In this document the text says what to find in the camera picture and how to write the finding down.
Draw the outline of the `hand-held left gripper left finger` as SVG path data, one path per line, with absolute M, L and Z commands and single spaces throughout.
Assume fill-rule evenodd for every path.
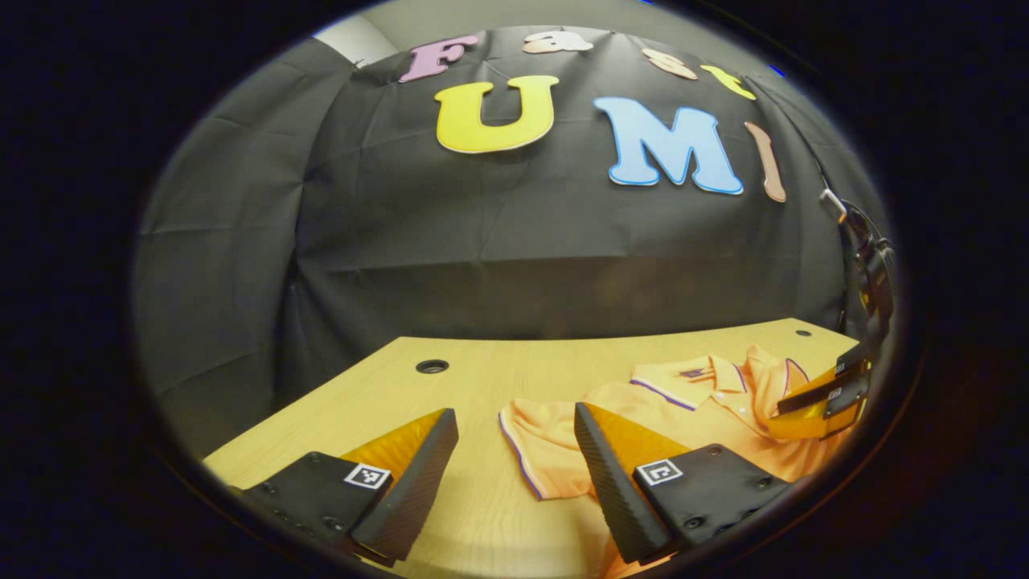
M 232 494 L 268 518 L 346 556 L 407 560 L 458 443 L 453 408 L 409 421 L 339 457 L 309 451 Z

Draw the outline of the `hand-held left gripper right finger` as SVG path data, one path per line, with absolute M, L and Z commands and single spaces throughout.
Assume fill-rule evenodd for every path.
M 576 403 L 574 433 L 625 563 L 698 548 L 791 487 L 728 446 L 693 450 L 596 404 Z

